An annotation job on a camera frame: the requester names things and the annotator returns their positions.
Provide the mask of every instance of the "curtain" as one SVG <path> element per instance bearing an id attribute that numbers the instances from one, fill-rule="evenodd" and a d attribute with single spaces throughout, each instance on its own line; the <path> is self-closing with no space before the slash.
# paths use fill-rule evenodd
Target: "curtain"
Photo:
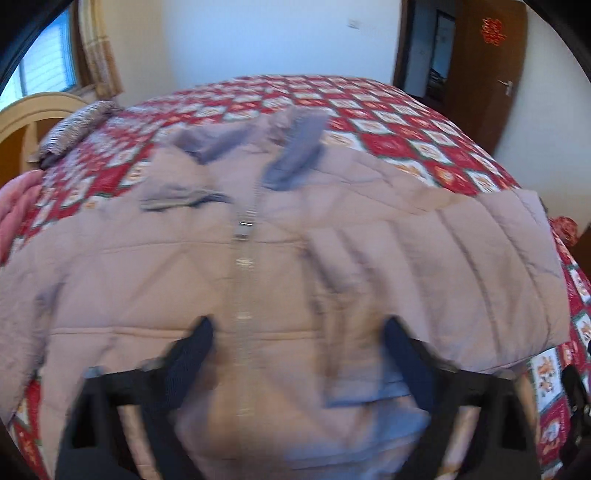
<path id="1" fill-rule="evenodd" d="M 121 79 L 105 31 L 101 0 L 79 0 L 80 39 L 90 78 L 99 99 L 111 99 L 123 92 Z"/>

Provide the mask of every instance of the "brown wooden door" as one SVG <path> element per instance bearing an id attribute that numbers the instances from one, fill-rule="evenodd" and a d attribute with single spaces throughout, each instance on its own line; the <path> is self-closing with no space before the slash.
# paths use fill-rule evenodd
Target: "brown wooden door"
<path id="1" fill-rule="evenodd" d="M 444 114 L 487 152 L 501 139 L 519 85 L 527 12 L 516 0 L 457 0 Z"/>

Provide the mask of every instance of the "red checkered bedspread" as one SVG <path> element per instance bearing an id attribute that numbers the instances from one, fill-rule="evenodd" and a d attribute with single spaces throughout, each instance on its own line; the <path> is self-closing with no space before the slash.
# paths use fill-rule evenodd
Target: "red checkered bedspread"
<path id="1" fill-rule="evenodd" d="M 138 184 L 154 145 L 170 131 L 184 125 L 244 120 L 293 104 L 327 109 L 331 115 L 323 140 L 327 144 L 370 152 L 429 185 L 468 195 L 517 186 L 453 123 L 392 86 L 347 77 L 242 77 L 149 100 L 103 124 L 48 171 L 41 197 L 26 218 L 13 252 L 59 219 Z M 586 353 L 591 339 L 591 287 L 556 240 L 569 289 L 571 341 L 530 362 L 541 412 L 538 451 L 545 478 L 551 478 L 559 466 L 558 449 L 569 428 L 560 371 L 574 363 L 587 386 L 591 374 Z M 46 478 L 37 427 L 40 398 L 38 377 L 27 390 L 10 431 L 34 469 Z"/>

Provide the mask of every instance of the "red door decoration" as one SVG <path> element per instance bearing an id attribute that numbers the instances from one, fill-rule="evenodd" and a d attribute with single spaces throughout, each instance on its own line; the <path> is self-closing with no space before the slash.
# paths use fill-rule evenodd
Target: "red door decoration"
<path id="1" fill-rule="evenodd" d="M 503 22 L 499 19 L 493 20 L 491 17 L 482 19 L 482 37 L 486 43 L 492 43 L 498 47 L 505 41 L 507 35 L 503 35 Z"/>

